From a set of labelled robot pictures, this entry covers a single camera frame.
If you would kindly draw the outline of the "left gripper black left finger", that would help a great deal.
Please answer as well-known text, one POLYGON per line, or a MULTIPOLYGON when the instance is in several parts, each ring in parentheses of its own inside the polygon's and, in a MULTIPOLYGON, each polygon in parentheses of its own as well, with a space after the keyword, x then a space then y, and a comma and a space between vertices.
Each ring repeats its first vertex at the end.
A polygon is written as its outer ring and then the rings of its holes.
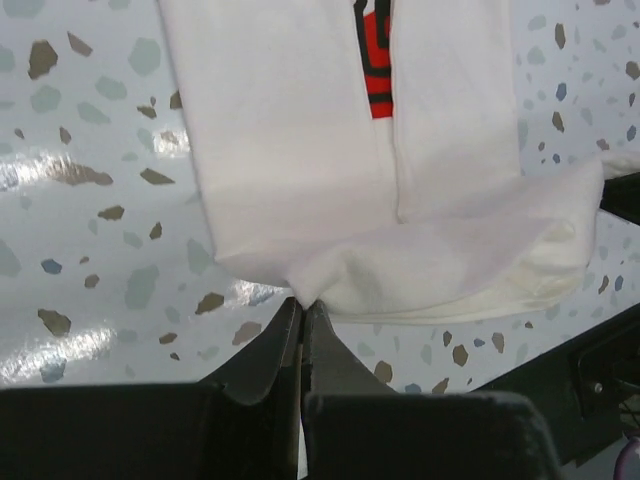
POLYGON ((302 309, 196 382, 10 388, 5 479, 293 479, 302 309))

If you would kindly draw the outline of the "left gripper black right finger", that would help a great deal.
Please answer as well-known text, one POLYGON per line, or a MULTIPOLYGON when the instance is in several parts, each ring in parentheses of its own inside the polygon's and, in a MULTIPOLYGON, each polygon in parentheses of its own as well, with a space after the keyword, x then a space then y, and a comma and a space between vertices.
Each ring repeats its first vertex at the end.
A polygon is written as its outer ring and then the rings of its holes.
POLYGON ((398 393, 306 313, 302 422, 311 479, 557 479, 542 416, 508 392, 398 393))

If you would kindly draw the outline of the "white t-shirt red print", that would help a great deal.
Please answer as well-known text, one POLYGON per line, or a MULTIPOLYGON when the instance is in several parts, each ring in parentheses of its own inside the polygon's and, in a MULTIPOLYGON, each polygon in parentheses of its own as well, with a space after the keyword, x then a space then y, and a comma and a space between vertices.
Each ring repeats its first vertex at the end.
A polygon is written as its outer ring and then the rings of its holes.
POLYGON ((349 322, 471 322, 582 282, 609 179, 519 163, 507 1, 163 1, 215 260, 349 322))

